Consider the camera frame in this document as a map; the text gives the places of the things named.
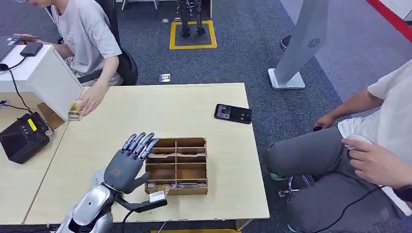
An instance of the black shoe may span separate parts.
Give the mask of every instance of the black shoe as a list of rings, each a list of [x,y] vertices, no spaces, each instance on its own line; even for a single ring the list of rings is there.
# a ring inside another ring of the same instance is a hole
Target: black shoe
[[[198,35],[204,35],[204,34],[206,34],[206,30],[204,28],[199,27],[199,28],[197,28],[197,34]]]
[[[289,42],[291,41],[291,38],[292,35],[287,35],[280,40],[280,47],[283,49],[283,51],[286,51],[286,48],[288,47]]]
[[[190,36],[190,28],[182,28],[182,36],[184,38],[189,37]]]

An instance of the white t-shirt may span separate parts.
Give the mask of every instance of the white t-shirt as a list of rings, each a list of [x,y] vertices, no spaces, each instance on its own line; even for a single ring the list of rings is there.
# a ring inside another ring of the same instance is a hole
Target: white t-shirt
[[[343,138],[360,134],[412,166],[412,60],[401,68],[380,78],[368,91],[385,100],[380,110],[367,117],[357,117],[339,122]],[[383,191],[406,214],[412,210],[396,196],[391,188]]]
[[[103,69],[105,58],[121,54],[108,26],[109,19],[95,0],[68,0],[61,15],[53,5],[51,12],[60,35],[74,54],[69,65],[76,73],[87,75]]]

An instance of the robot finger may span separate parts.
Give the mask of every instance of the robot finger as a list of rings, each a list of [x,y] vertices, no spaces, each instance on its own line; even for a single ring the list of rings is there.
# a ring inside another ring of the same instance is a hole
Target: robot finger
[[[122,150],[127,150],[127,148],[129,147],[130,143],[133,141],[134,138],[136,138],[137,134],[132,134],[129,139],[124,143],[124,145],[122,146]]]
[[[147,146],[142,151],[142,153],[140,153],[140,155],[137,158],[141,158],[144,161],[147,158],[147,156],[149,156],[150,151],[152,150],[152,148],[155,146],[155,144],[158,141],[159,141],[158,138],[154,138],[154,139],[150,140],[149,143],[147,144]]]
[[[148,134],[140,143],[139,145],[136,147],[136,149],[133,151],[133,154],[140,154],[140,152],[143,150],[143,148],[146,146],[146,143],[152,139],[152,137],[154,137],[155,134],[154,133],[150,133]]]
[[[129,150],[133,151],[134,149],[136,149],[137,145],[139,144],[139,142],[141,141],[141,139],[146,135],[146,133],[141,133],[139,134],[139,136],[137,136],[132,143],[129,146]]]

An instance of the smartphone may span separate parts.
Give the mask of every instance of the smartphone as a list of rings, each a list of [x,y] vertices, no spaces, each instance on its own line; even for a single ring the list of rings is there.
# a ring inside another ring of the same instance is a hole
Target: smartphone
[[[252,123],[252,110],[225,104],[218,104],[216,105],[215,118],[250,124]]]

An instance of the wooden table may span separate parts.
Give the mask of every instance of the wooden table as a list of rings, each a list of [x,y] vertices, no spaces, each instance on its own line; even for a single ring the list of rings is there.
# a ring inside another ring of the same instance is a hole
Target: wooden table
[[[24,114],[25,111],[11,108],[0,110],[0,132]],[[60,126],[50,143],[22,165],[9,161],[0,146],[0,225],[24,222],[66,127],[67,124]]]
[[[269,218],[252,125],[215,119],[218,103],[247,108],[244,84],[111,87],[94,112],[69,123],[25,223],[61,222],[91,187],[92,173],[139,132],[206,137],[208,194],[168,196],[167,206],[132,214],[128,221],[235,219],[240,230],[251,219]],[[141,186],[126,199],[141,202],[148,196]],[[115,204],[115,222],[127,212]]]

